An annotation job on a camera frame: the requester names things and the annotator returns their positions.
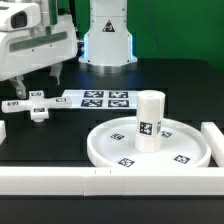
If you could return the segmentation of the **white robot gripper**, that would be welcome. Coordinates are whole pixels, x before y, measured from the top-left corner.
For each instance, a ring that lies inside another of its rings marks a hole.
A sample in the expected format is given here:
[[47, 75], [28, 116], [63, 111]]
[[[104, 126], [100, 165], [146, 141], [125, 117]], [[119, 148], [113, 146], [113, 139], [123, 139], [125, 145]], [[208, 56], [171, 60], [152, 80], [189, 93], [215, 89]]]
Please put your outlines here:
[[46, 36], [31, 37], [29, 29], [0, 32], [0, 81], [9, 79], [17, 97], [25, 99], [23, 74], [52, 65], [50, 76], [59, 85], [62, 61], [76, 54], [77, 38], [69, 14], [59, 16], [58, 23]]

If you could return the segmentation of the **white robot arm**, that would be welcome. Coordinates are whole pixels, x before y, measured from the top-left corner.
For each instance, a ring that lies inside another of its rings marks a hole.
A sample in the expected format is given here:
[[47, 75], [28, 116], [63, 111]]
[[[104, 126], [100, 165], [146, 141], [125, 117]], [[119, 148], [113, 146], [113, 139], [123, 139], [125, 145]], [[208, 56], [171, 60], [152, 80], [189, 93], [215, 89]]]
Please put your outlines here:
[[[60, 14], [57, 0], [0, 0], [0, 81], [10, 81], [26, 97], [23, 75], [50, 67], [57, 78], [62, 63], [78, 53], [72, 15]], [[90, 0], [90, 28], [78, 58], [103, 73], [117, 73], [137, 62], [127, 29], [127, 0]]]

